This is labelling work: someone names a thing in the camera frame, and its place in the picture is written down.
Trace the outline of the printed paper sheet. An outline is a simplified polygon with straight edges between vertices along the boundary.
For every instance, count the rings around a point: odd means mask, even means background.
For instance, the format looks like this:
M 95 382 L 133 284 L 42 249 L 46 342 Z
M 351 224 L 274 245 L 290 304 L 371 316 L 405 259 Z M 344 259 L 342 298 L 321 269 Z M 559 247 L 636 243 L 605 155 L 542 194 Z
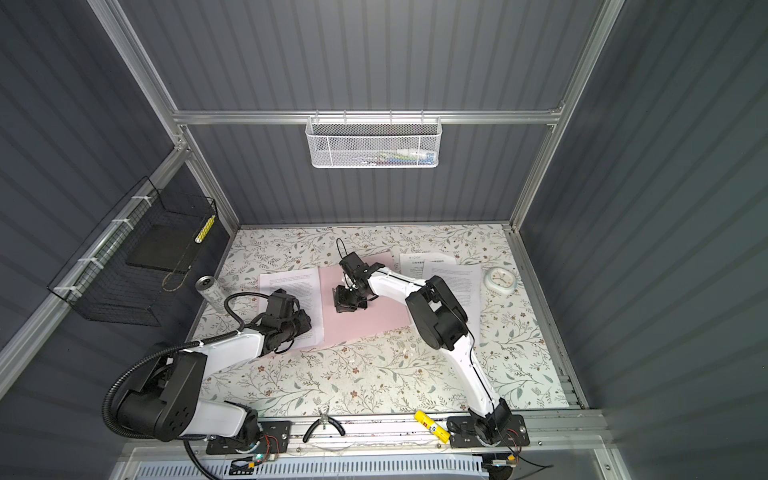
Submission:
M 264 293 L 283 289 L 294 296 L 311 320 L 311 329 L 300 335 L 293 349 L 317 348 L 324 341 L 324 317 L 319 269 L 317 267 L 268 273 L 259 276 L 259 287 Z
M 476 340 L 481 338 L 482 269 L 479 265 L 457 265 L 427 262 L 423 274 L 426 279 L 441 277 L 450 287 L 468 316 L 468 327 Z
M 427 263 L 455 264 L 456 259 L 441 252 L 401 253 L 400 272 L 409 277 L 421 277 Z

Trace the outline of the yellow glue tube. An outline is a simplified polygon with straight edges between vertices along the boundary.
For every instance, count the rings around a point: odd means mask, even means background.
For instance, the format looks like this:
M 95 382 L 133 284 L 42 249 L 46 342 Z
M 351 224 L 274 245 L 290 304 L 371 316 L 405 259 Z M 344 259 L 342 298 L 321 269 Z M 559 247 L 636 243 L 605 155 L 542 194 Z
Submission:
M 448 444 L 451 439 L 451 433 L 439 425 L 425 412 L 418 410 L 414 414 L 414 419 L 427 429 L 432 435 L 439 439 L 443 444 Z

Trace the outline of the white round timer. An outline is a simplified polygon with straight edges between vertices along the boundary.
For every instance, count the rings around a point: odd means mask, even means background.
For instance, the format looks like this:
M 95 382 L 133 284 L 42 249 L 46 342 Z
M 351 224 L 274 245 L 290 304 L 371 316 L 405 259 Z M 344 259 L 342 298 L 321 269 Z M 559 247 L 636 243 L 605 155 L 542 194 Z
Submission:
M 517 289 L 518 276 L 506 268 L 492 267 L 486 271 L 483 283 L 489 291 L 500 296 L 509 296 Z

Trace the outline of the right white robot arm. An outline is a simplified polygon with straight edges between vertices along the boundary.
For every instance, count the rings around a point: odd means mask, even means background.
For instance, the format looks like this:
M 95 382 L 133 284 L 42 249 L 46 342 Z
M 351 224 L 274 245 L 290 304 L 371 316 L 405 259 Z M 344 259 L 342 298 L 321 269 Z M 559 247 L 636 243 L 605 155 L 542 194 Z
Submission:
M 530 445 L 524 426 L 514 425 L 522 417 L 512 412 L 483 371 L 468 315 L 441 277 L 407 277 L 381 263 L 368 264 L 355 252 L 344 255 L 340 266 L 342 283 L 333 289 L 339 313 L 364 310 L 380 297 L 405 305 L 421 339 L 447 359 L 460 381 L 474 436 L 488 446 L 520 449 Z

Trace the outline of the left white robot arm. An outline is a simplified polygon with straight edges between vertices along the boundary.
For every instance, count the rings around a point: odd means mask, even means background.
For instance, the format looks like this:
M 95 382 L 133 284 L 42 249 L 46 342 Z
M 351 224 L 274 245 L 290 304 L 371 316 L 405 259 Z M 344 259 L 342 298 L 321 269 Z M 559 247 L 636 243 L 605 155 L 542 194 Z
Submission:
M 166 347 L 147 355 L 109 387 L 101 414 L 106 427 L 129 439 L 162 442 L 219 437 L 241 451 L 266 442 L 258 413 L 231 401 L 204 400 L 211 375 L 282 354 L 312 328 L 300 301 L 283 289 L 270 294 L 237 292 L 223 300 L 237 328 L 224 334 Z

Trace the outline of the black handled pliers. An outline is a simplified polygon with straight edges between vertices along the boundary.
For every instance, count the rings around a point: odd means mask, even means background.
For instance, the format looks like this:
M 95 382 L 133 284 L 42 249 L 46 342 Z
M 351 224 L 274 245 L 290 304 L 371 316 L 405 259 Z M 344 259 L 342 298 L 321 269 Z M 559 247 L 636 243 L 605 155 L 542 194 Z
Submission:
M 314 435 L 315 431 L 318 428 L 325 429 L 327 426 L 332 426 L 336 432 L 344 437 L 346 435 L 346 430 L 342 423 L 337 420 L 336 418 L 330 416 L 327 413 L 322 413 L 305 431 L 305 433 L 302 436 L 302 442 L 308 443 L 312 436 Z

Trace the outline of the silver metal can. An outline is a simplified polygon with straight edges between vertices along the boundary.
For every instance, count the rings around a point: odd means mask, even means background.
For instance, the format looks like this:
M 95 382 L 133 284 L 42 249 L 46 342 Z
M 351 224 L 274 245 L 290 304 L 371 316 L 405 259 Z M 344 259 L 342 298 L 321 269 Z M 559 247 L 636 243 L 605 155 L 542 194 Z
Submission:
M 214 276 L 200 277 L 195 283 L 195 288 L 218 314 L 226 314 L 225 303 L 230 292 Z

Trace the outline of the yellow marker in basket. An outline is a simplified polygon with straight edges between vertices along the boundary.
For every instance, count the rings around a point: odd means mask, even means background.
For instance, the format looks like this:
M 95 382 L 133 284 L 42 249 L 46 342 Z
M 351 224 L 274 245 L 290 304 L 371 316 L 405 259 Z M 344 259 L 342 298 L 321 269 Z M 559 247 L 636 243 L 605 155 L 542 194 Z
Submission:
M 203 243 L 203 241 L 206 239 L 206 237 L 208 236 L 209 232 L 213 228 L 213 226 L 214 226 L 214 224 L 216 222 L 216 218 L 217 218 L 217 216 L 215 214 L 213 214 L 213 215 L 211 215 L 206 220 L 206 222 L 203 224 L 203 226 L 200 228 L 200 230 L 198 231 L 198 233 L 196 234 L 196 236 L 194 238 L 194 242 L 196 244 L 202 244 Z

